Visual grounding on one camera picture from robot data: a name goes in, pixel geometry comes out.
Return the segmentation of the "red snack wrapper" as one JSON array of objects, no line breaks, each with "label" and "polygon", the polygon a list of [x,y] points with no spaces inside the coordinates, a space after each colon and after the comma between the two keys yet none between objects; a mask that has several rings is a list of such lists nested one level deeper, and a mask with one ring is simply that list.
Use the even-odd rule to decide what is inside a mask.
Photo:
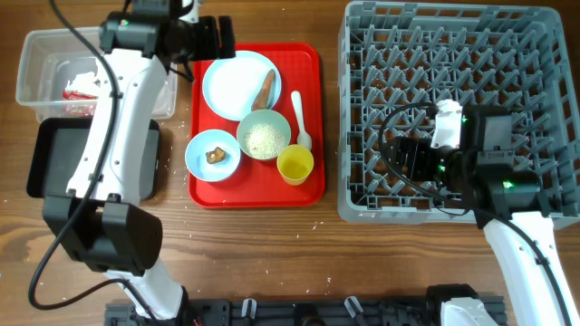
[{"label": "red snack wrapper", "polygon": [[63,91],[63,100],[67,104],[63,107],[64,116],[86,117],[92,116],[96,109],[95,95],[82,93],[79,91]]}]

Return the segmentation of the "brown carrot-like food scrap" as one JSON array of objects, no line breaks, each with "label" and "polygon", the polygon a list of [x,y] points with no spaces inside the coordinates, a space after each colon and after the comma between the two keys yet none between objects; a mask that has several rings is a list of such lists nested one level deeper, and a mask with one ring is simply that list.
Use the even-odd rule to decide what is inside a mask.
[{"label": "brown carrot-like food scrap", "polygon": [[271,69],[267,74],[262,83],[262,86],[254,99],[254,102],[251,106],[251,110],[262,110],[267,108],[267,103],[269,101],[270,91],[272,89],[272,85],[276,79],[276,72]]}]

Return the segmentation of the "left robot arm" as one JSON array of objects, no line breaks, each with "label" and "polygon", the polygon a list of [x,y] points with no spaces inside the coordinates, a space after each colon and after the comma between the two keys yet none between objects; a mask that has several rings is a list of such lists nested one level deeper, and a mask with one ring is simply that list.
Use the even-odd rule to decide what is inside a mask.
[{"label": "left robot arm", "polygon": [[198,3],[128,1],[101,23],[101,64],[88,138],[66,192],[48,196],[53,248],[118,284],[146,324],[197,325],[186,289],[160,260],[162,223],[140,208],[141,161],[152,112],[173,65],[230,59],[232,20]]}]

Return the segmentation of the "yellow plastic cup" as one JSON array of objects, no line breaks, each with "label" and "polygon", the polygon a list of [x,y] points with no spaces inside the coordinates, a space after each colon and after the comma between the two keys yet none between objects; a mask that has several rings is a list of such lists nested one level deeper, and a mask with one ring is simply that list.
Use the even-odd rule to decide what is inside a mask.
[{"label": "yellow plastic cup", "polygon": [[303,184],[313,171],[314,156],[302,145],[289,145],[278,155],[276,167],[284,182],[298,186]]}]

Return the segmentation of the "small brown food scrap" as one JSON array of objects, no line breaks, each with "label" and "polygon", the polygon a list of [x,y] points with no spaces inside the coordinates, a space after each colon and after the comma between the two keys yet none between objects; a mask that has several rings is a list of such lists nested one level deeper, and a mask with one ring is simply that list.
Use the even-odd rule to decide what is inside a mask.
[{"label": "small brown food scrap", "polygon": [[227,158],[227,152],[220,147],[215,147],[206,153],[207,163],[210,165],[217,164]]}]

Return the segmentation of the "green bowl with rice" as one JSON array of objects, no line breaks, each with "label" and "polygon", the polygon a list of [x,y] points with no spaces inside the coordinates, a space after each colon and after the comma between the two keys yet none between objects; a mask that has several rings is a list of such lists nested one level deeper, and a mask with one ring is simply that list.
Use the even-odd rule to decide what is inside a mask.
[{"label": "green bowl with rice", "polygon": [[271,160],[285,149],[291,140],[289,122],[275,110],[255,110],[237,126],[237,141],[250,158]]}]

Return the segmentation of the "small light blue bowl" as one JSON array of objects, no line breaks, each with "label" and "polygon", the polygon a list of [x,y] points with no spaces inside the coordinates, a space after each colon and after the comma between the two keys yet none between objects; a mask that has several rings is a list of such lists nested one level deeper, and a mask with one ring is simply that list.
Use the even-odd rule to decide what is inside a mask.
[{"label": "small light blue bowl", "polygon": [[187,145],[185,163],[195,178],[220,182],[231,177],[241,161],[237,140],[221,129],[200,132]]}]

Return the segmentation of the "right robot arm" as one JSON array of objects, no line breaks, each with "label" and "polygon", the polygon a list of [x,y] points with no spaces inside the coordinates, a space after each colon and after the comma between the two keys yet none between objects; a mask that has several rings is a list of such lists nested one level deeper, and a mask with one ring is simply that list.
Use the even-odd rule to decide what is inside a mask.
[{"label": "right robot arm", "polygon": [[519,324],[578,324],[540,179],[514,168],[510,112],[468,108],[435,121],[431,140],[379,139],[387,168],[424,195],[424,180],[460,193],[458,205],[473,212],[497,257]]}]

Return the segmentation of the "large light blue plate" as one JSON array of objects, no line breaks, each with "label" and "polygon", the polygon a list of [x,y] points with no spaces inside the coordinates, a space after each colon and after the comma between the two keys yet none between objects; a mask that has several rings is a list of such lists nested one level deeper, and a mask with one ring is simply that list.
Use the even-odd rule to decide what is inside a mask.
[{"label": "large light blue plate", "polygon": [[252,111],[270,72],[274,73],[274,79],[270,83],[266,108],[273,109],[282,92],[280,71],[266,56],[252,51],[236,51],[234,58],[211,63],[203,77],[203,97],[219,117],[241,121]]}]

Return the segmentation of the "white napkin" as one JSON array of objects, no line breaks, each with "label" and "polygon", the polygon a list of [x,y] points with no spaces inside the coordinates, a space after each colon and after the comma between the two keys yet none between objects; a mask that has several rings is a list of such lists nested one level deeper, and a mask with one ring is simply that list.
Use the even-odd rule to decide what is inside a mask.
[{"label": "white napkin", "polygon": [[64,95],[81,96],[85,98],[96,98],[100,92],[101,81],[95,72],[77,74],[68,81],[64,90]]}]

